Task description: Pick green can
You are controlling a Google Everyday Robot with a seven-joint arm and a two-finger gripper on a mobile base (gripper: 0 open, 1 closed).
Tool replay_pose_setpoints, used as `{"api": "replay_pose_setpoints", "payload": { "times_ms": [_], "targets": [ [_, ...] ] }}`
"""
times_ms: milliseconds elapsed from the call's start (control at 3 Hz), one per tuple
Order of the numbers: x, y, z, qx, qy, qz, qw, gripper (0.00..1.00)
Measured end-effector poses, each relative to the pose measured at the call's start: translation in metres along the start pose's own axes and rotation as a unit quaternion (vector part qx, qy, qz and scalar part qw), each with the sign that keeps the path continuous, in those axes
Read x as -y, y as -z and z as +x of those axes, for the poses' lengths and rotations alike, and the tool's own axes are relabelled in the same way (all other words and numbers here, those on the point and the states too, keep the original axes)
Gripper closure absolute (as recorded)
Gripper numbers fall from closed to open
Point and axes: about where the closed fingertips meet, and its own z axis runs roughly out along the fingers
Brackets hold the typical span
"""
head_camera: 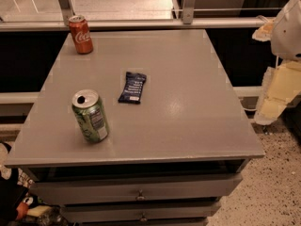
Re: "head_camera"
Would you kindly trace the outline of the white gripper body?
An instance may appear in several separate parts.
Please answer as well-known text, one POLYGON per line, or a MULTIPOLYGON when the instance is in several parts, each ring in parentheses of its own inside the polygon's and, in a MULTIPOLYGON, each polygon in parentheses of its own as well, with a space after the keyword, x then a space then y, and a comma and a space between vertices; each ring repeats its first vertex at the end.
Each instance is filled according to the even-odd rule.
POLYGON ((290 0, 274 20, 272 53, 285 60, 301 60, 301 0, 290 0))

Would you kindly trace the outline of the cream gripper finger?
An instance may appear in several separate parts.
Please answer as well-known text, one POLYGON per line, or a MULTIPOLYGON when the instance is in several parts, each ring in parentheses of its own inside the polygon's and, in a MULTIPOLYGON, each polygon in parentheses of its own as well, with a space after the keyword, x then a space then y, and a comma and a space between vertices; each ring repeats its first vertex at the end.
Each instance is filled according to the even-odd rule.
POLYGON ((271 39, 273 27, 274 21, 268 20, 264 25, 262 25, 253 33, 252 39, 262 42, 269 41, 271 39))
POLYGON ((261 88, 254 121, 270 125, 301 92, 301 63, 284 61, 276 68, 268 67, 261 88))

